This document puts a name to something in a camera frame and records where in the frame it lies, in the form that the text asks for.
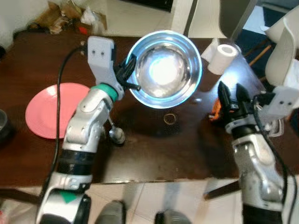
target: stainless steel bowl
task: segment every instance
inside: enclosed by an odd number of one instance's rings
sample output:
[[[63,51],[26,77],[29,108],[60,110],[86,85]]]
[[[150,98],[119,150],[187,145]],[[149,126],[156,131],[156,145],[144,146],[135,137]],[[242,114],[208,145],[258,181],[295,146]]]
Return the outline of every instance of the stainless steel bowl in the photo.
[[[132,47],[128,60],[137,57],[129,82],[141,86],[130,90],[144,105],[169,108],[187,100],[196,90],[202,73],[201,58],[185,36],[163,30],[150,33]]]

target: cable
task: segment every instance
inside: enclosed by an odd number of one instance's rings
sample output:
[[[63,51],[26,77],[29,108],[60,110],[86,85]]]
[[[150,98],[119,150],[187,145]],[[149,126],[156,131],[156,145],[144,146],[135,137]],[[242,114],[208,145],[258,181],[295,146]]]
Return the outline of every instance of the cable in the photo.
[[[297,198],[297,181],[296,181],[296,177],[292,173],[292,171],[288,168],[288,166],[285,165],[283,159],[280,157],[279,153],[276,151],[274,145],[272,144],[272,142],[268,138],[267,133],[265,132],[265,130],[263,128],[262,122],[261,122],[261,120],[258,116],[258,109],[256,107],[256,105],[258,104],[257,96],[253,97],[252,103],[253,103],[253,116],[256,120],[256,124],[257,124],[263,138],[265,139],[265,141],[269,145],[271,151],[273,152],[274,156],[276,157],[278,162],[281,164],[282,169],[283,169],[283,178],[284,178],[284,193],[283,193],[283,200],[282,200],[283,205],[285,204],[286,195],[287,195],[287,184],[288,184],[287,175],[288,175],[288,173],[290,174],[290,176],[292,177],[292,180],[294,181],[293,199],[292,199],[291,209],[290,209],[290,213],[289,213],[289,216],[288,216],[288,222],[287,222],[288,224],[290,224],[291,219],[292,219],[292,214],[293,214],[293,211],[294,211],[294,206],[295,206],[295,203],[296,203],[296,198]]]
[[[58,159],[58,152],[59,152],[59,123],[60,123],[60,83],[61,83],[61,76],[62,73],[64,71],[64,67],[66,65],[66,63],[68,62],[68,60],[71,58],[71,56],[77,52],[77,51],[81,51],[84,50],[84,47],[77,47],[75,49],[73,49],[64,59],[64,61],[62,62],[59,72],[58,72],[58,80],[57,80],[57,111],[56,111],[56,145],[55,145],[55,152],[54,152],[54,158],[51,164],[51,168],[50,168],[50,172],[43,184],[43,188],[42,191],[40,193],[40,199],[41,201],[43,200],[44,194],[49,186],[49,182],[50,182],[50,178],[52,173],[54,172],[55,166],[57,164],[57,159]]]

